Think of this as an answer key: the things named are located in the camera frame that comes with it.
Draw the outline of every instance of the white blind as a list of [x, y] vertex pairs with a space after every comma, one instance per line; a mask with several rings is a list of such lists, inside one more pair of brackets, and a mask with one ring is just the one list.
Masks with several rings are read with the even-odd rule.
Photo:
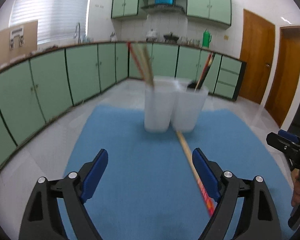
[[9, 26], [38, 20], [38, 44], [73, 38], [80, 22], [85, 33], [88, 0], [15, 0]]

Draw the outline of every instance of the brown door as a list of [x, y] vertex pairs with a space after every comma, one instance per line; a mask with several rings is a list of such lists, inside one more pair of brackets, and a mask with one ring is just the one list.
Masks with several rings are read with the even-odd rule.
[[247, 10], [243, 10], [243, 18], [240, 59], [247, 62], [247, 67], [239, 96], [260, 104], [273, 60], [275, 26]]
[[266, 110], [279, 127], [290, 109], [300, 76], [300, 26], [280, 28], [277, 68]]

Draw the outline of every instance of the human hand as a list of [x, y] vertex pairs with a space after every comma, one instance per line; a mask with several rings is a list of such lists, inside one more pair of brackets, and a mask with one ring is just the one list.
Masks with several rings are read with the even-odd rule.
[[294, 174], [294, 188], [293, 188], [293, 196], [291, 200], [291, 206], [295, 207], [300, 204], [300, 181], [299, 181], [299, 173]]

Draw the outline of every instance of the green thermos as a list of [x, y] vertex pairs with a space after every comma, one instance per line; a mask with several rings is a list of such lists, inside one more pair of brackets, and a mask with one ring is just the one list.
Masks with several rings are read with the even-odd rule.
[[202, 39], [202, 47], [209, 47], [210, 42], [211, 42], [211, 34], [208, 31], [208, 29], [206, 29], [206, 31], [203, 33], [203, 39]]

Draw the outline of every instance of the drawer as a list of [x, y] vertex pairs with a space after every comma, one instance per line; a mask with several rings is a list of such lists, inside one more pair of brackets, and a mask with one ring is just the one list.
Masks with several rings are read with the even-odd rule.
[[242, 62], [227, 56], [222, 56], [221, 68], [240, 73]]
[[220, 69], [218, 81], [236, 86], [239, 75]]
[[216, 89], [214, 90], [214, 93], [216, 95], [220, 95], [227, 98], [232, 98], [234, 94], [235, 87], [228, 86], [222, 83], [218, 83], [216, 85]]

